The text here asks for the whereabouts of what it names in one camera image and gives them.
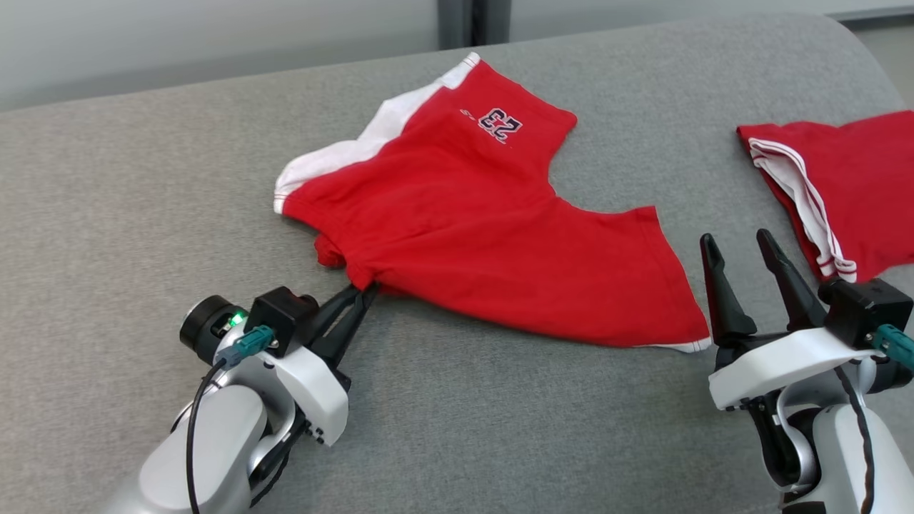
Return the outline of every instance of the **clothing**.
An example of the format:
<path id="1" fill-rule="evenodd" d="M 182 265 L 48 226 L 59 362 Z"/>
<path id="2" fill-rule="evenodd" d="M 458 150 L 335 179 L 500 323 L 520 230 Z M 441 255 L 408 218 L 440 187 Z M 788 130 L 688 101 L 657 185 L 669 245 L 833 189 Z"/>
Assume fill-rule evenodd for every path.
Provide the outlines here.
<path id="1" fill-rule="evenodd" d="M 654 208 L 589 212 L 549 185 L 576 122 L 470 54 L 355 141 L 291 161 L 274 207 L 318 229 L 319 261 L 360 289 L 593 344 L 706 348 Z"/>
<path id="2" fill-rule="evenodd" d="M 820 278 L 865 282 L 914 262 L 914 112 L 737 132 Z"/>

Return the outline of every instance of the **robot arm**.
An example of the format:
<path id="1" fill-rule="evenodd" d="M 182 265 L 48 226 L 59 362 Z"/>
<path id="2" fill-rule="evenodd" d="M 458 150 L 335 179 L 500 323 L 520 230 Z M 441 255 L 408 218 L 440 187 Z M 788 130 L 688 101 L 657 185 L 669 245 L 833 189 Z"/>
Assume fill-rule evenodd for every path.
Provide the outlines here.
<path id="1" fill-rule="evenodd" d="M 830 305 L 826 314 L 771 234 L 759 230 L 757 239 L 790 318 L 784 333 L 755 334 L 714 238 L 701 240 L 718 346 L 709 377 L 715 405 L 749 412 L 783 512 L 911 512 L 914 476 L 864 394 L 911 381 L 910 369 L 876 349 L 887 347 L 874 335 L 909 348 L 900 331 L 885 327 L 904 328 L 914 302 L 880 280 L 836 281 L 820 289 Z"/>
<path id="2" fill-rule="evenodd" d="M 318 308 L 312 297 L 280 287 L 259 296 L 250 313 L 210 296 L 187 314 L 181 340 L 210 365 L 260 327 L 275 336 L 266 350 L 201 386 L 193 463 L 202 512 L 246 512 L 269 492 L 302 435 L 328 446 L 340 437 L 352 382 L 337 366 L 376 293 L 376 287 L 362 293 L 349 286 Z M 185 467 L 191 406 L 103 512 L 191 512 Z"/>

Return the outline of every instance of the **white wall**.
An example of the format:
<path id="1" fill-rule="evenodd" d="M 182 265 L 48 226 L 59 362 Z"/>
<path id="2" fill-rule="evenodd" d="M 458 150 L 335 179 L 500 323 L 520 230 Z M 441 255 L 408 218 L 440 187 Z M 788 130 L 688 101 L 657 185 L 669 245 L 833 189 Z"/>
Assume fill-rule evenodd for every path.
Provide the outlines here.
<path id="1" fill-rule="evenodd" d="M 0 110 L 437 49 L 436 0 L 0 0 Z"/>
<path id="2" fill-rule="evenodd" d="M 839 20 L 914 13 L 914 0 L 514 0 L 512 41 L 699 16 L 799 11 Z"/>

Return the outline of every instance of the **folded red garment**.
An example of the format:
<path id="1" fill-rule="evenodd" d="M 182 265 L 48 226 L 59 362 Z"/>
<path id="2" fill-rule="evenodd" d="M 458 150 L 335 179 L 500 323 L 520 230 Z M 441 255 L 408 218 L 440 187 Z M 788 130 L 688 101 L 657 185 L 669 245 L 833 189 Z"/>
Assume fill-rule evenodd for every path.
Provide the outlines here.
<path id="1" fill-rule="evenodd" d="M 868 281 L 914 262 L 914 112 L 844 126 L 737 129 L 820 278 Z"/>
<path id="2" fill-rule="evenodd" d="M 471 54 L 385 101 L 355 141 L 293 160 L 275 208 L 318 260 L 509 327 L 599 345 L 706 348 L 707 324 L 653 207 L 577 209 L 548 166 L 577 122 Z"/>

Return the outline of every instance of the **red fabric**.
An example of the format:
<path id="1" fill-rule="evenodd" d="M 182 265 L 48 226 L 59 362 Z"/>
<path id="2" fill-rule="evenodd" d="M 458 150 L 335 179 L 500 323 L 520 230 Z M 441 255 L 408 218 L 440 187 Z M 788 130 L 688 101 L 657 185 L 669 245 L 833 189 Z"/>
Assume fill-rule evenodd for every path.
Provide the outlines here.
<path id="1" fill-rule="evenodd" d="M 842 254 L 856 262 L 858 282 L 871 280 L 891 266 L 914 262 L 914 238 L 910 237 L 914 225 L 914 112 L 893 112 L 840 127 L 797 122 L 740 126 L 737 132 L 744 143 L 750 138 L 774 141 L 802 156 Z M 806 238 L 796 207 L 765 177 L 790 212 L 810 265 L 825 278 L 815 260 L 818 251 Z"/>
<path id="2" fill-rule="evenodd" d="M 480 126 L 521 123 L 500 142 Z M 708 336 L 653 207 L 577 209 L 547 182 L 577 122 L 479 63 L 374 158 L 295 190 L 283 214 L 321 232 L 326 265 L 509 327 L 599 345 Z"/>

